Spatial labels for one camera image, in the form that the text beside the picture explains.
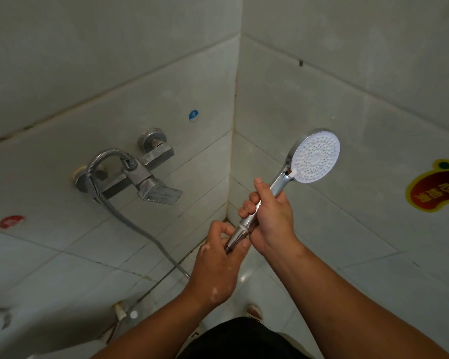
faucet handle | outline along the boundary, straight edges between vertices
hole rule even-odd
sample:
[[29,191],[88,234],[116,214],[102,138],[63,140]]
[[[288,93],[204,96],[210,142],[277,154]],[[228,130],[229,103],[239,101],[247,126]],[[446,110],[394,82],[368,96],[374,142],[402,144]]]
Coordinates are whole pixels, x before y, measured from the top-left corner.
[[145,179],[140,183],[138,196],[144,201],[152,201],[161,204],[174,204],[183,192],[167,187],[163,181],[155,177]]

hand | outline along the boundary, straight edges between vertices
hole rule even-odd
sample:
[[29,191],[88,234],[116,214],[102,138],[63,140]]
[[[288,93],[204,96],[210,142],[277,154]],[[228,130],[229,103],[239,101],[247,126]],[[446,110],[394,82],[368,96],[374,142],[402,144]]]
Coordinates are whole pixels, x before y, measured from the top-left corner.
[[256,211],[256,204],[261,200],[257,211],[259,225],[250,235],[253,246],[265,258],[267,254],[279,248],[289,248],[299,242],[294,234],[293,209],[286,194],[282,192],[274,197],[269,185],[260,178],[254,180],[257,191],[250,193],[249,200],[238,210],[241,218],[246,218]]
[[230,236],[234,228],[224,222],[211,223],[208,237],[196,257],[190,281],[183,290],[209,311],[233,294],[241,262],[251,247],[249,240],[243,239],[233,252],[226,255],[228,237],[221,238],[221,233]]

red sticker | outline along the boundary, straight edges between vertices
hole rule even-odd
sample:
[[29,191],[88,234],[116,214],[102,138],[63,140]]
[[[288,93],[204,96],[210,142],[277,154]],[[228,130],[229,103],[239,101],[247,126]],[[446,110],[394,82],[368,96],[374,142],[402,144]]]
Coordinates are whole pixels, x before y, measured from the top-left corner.
[[25,217],[23,215],[11,215],[10,217],[3,218],[0,221],[0,228],[8,229],[23,221]]
[[431,170],[415,178],[407,187],[407,201],[429,213],[449,204],[449,160],[437,160]]

chinese character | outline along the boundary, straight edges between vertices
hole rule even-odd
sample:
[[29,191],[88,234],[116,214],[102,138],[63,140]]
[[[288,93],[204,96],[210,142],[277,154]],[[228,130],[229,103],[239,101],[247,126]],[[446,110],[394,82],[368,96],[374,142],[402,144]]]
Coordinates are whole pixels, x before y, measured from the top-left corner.
[[437,189],[428,190],[428,191],[426,191],[426,193],[428,193],[432,198],[438,198],[438,197],[444,195]]
[[441,184],[441,185],[439,185],[439,187],[441,188],[442,191],[449,193],[449,184],[448,183]]
[[429,195],[425,194],[425,193],[420,193],[419,195],[414,195],[414,197],[418,198],[422,203],[432,200],[432,198],[430,198]]

blue sticker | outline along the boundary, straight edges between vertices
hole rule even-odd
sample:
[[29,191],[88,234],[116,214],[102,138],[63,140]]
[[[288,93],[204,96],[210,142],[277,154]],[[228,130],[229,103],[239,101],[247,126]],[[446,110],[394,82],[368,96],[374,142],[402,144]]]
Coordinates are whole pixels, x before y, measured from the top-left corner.
[[190,115],[188,116],[188,118],[190,119],[190,121],[194,121],[196,120],[196,117],[198,116],[198,111],[197,110],[192,110]]

